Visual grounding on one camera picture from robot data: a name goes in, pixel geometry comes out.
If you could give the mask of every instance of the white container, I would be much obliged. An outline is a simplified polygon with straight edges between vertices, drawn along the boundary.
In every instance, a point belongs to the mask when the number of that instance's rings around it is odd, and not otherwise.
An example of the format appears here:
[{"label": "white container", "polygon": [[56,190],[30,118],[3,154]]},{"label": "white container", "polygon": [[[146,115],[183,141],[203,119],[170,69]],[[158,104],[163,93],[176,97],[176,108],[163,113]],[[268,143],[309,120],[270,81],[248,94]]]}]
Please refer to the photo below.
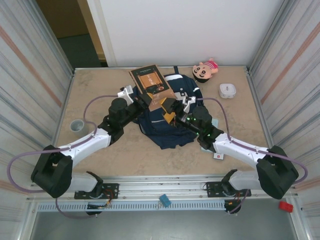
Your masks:
[{"label": "white container", "polygon": [[232,99],[236,95],[236,87],[231,83],[222,83],[219,87],[219,95],[223,99]]}]

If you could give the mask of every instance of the table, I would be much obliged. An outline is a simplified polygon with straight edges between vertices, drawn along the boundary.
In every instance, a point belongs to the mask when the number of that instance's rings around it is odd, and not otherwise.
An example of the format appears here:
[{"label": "table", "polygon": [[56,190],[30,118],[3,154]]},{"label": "table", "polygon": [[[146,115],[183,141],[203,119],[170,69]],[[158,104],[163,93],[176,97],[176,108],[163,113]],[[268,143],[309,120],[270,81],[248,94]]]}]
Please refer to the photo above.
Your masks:
[{"label": "table", "polygon": [[[58,146],[71,143],[77,137],[69,126],[81,119],[87,103],[100,95],[116,95],[121,87],[134,86],[130,68],[77,69],[58,138]],[[160,68],[163,75],[173,74],[173,67]],[[180,67],[180,74],[192,77],[191,67]],[[236,96],[222,99],[218,93],[221,83],[232,83]],[[220,67],[219,72],[206,83],[198,83],[204,97],[218,98],[225,108],[230,133],[233,137],[251,144],[266,147],[263,129],[258,117],[244,67]],[[88,109],[86,118],[97,124],[108,114],[113,98],[103,98]],[[205,106],[213,118],[219,120],[218,128],[226,131],[223,113],[219,105],[206,100]],[[75,172],[91,171],[100,177],[152,176],[152,175],[202,175],[225,174],[231,169],[249,171],[252,168],[230,156],[224,160],[213,159],[213,154],[201,151],[197,141],[176,149],[161,150],[135,123],[124,128],[124,135],[113,145],[101,149],[81,161]]]}]

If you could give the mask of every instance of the plush doll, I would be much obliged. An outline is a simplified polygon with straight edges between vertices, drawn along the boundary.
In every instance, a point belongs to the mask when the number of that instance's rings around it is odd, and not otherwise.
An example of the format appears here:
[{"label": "plush doll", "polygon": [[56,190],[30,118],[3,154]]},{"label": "plush doll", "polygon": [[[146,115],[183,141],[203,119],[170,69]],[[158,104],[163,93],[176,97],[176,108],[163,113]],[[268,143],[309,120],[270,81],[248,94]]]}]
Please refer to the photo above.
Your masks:
[{"label": "plush doll", "polygon": [[195,80],[199,83],[205,83],[213,74],[218,72],[218,64],[214,62],[213,58],[205,63],[199,62],[198,66],[193,66],[192,73]]}]

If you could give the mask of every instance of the small white cup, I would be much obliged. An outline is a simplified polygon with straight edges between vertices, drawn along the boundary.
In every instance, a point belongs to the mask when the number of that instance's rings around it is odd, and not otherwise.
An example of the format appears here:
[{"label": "small white cup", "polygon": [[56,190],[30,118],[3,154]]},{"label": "small white cup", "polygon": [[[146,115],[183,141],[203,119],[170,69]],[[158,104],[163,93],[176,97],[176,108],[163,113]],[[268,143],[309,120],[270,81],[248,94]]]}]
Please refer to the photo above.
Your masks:
[{"label": "small white cup", "polygon": [[89,133],[88,125],[82,119],[73,120],[70,129],[78,138],[82,138]]}]

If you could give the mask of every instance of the red object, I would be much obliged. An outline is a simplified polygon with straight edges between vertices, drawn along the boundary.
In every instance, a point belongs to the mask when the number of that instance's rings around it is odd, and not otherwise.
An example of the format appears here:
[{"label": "red object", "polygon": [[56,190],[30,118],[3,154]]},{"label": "red object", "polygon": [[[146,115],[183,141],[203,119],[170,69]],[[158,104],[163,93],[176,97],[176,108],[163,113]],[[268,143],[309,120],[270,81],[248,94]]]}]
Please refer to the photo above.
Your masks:
[{"label": "red object", "polygon": [[285,202],[285,201],[279,202],[279,208],[288,212],[288,213],[292,213],[294,211],[294,206]]}]

